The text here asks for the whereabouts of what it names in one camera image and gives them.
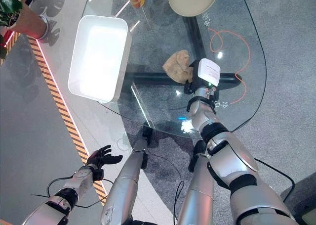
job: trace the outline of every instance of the plate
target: plate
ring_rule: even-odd
[[[186,17],[200,15],[208,10],[215,0],[169,0],[169,4],[177,14]]]

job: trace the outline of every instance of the orange striped floor edge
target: orange striped floor edge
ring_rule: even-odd
[[[77,130],[77,127],[74,124],[74,121],[71,117],[71,114],[68,110],[68,107],[65,104],[65,101],[59,91],[59,88],[54,80],[54,77],[51,74],[50,69],[47,66],[47,63],[45,61],[45,57],[40,49],[40,46],[38,45],[38,42],[32,38],[28,37],[28,41],[30,43],[31,49],[33,51],[33,54],[39,64],[39,68],[42,72],[42,75],[47,83],[47,86],[50,90],[50,93],[55,101],[55,104],[58,108],[58,111],[63,118],[63,121],[67,127],[68,133],[70,137],[72,138],[72,141],[75,145],[75,148],[82,160],[83,163],[86,163],[88,159],[88,153],[87,149],[84,145],[84,142],[81,138],[81,135],[79,131]],[[95,181],[93,183],[93,187],[95,188],[96,193],[98,194],[99,199],[104,199],[106,196],[105,190],[103,185],[100,181]]]
[[[12,225],[12,224],[0,219],[0,225]]]
[[[14,44],[17,41],[17,39],[19,38],[19,36],[20,36],[20,33],[13,32],[12,36],[9,37],[7,43],[4,46],[8,49],[6,56],[8,56],[8,54],[10,53],[12,47],[14,46]],[[2,65],[4,63],[4,61],[5,61],[5,59],[0,59],[0,65]]]

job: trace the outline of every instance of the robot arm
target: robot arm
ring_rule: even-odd
[[[195,87],[196,100],[188,106],[189,115],[211,155],[208,171],[231,192],[234,224],[297,225],[281,198],[261,180],[250,152],[217,119],[211,101],[208,102],[216,89],[201,79]]]
[[[82,199],[94,181],[103,179],[102,166],[105,164],[115,164],[122,160],[122,155],[112,156],[110,154],[110,147],[110,145],[107,145],[92,153],[86,165],[75,172],[73,177],[65,183],[60,191],[37,207],[22,224],[67,224],[68,214],[77,202]]]

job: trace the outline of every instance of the white plastic container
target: white plastic container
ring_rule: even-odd
[[[122,88],[132,37],[120,18],[84,16],[78,25],[68,88],[99,102],[116,101]]]

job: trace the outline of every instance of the glass tabletop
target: glass tabletop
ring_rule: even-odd
[[[162,68],[173,53],[186,49],[190,62],[208,58],[221,67],[215,110],[228,130],[257,110],[266,66],[244,0],[216,0],[196,17],[176,14],[168,0],[145,0],[140,8],[129,0],[87,0],[84,15],[122,18],[132,33],[123,88],[117,102],[102,103],[108,109],[158,131],[199,137],[186,111],[193,95]]]

